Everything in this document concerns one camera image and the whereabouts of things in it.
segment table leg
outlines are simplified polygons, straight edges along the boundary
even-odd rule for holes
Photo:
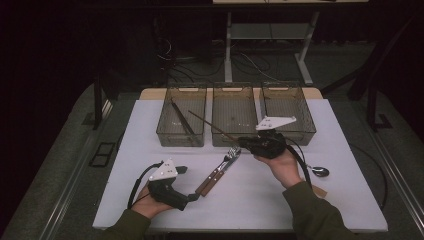
[[[231,70],[231,12],[229,12],[227,16],[227,38],[225,45],[225,82],[232,82],[233,72]]]
[[[309,74],[308,68],[306,67],[306,64],[305,64],[305,56],[306,56],[306,52],[308,51],[309,44],[311,43],[312,35],[314,34],[315,26],[318,21],[318,16],[319,16],[319,12],[315,12],[312,15],[311,22],[309,23],[309,27],[306,31],[306,35],[303,41],[302,50],[300,51],[300,53],[296,53],[294,55],[297,62],[297,66],[299,67],[300,73],[302,74],[302,77],[303,77],[303,81],[305,81],[306,85],[313,84],[311,75]]]

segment utensil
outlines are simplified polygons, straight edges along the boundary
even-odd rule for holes
[[[196,193],[205,197],[209,191],[215,186],[215,184],[222,178],[228,168],[239,158],[241,154],[241,148],[234,146],[230,148],[228,153],[225,155],[224,160],[218,167],[216,167],[211,174],[203,181],[202,184],[196,189]]]

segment spoon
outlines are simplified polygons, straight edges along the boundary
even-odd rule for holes
[[[309,165],[306,164],[306,166],[310,169],[312,169],[312,172],[317,176],[317,177],[327,177],[328,175],[330,175],[330,171],[327,168],[323,168],[323,167],[311,167]]]

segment white plastic part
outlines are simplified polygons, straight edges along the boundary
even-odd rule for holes
[[[270,130],[277,127],[287,125],[289,123],[296,122],[296,117],[267,117],[256,126],[256,130]]]
[[[171,159],[168,159],[149,177],[149,181],[173,178],[177,175],[178,172],[175,168],[174,162]]]

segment floor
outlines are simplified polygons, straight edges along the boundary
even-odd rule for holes
[[[169,71],[169,81],[206,81],[210,85],[224,81],[223,46],[220,42],[215,44],[216,57],[212,63],[199,63],[190,54],[181,53],[176,70]],[[233,81],[259,84],[268,78],[263,72],[278,80],[302,82],[293,57],[300,46],[298,42],[286,41],[235,42],[232,47]],[[372,43],[311,45],[306,64],[314,81],[313,87],[321,89],[349,74],[364,63],[373,47]],[[330,100],[376,201],[382,202],[385,194],[379,166],[388,183],[387,201],[382,211],[389,231],[359,234],[358,238],[423,239],[423,228],[417,224],[417,216],[423,216],[422,208],[419,212],[419,203],[424,202],[423,143],[382,94],[378,96],[377,111],[384,114],[393,127],[377,133],[371,131],[364,121],[366,97],[357,102],[349,101],[346,97],[349,85],[324,97]],[[92,86],[81,95],[2,239],[95,239],[99,236],[101,230],[91,225],[118,148],[112,152],[105,168],[89,167],[88,162],[101,142],[119,145],[138,96],[139,93],[122,93],[118,100],[107,102],[105,120],[94,131],[87,121],[94,108]],[[401,177],[393,173],[396,169]],[[215,237],[212,234],[170,234],[151,238]],[[285,239],[283,237],[281,234],[219,236],[220,239]]]

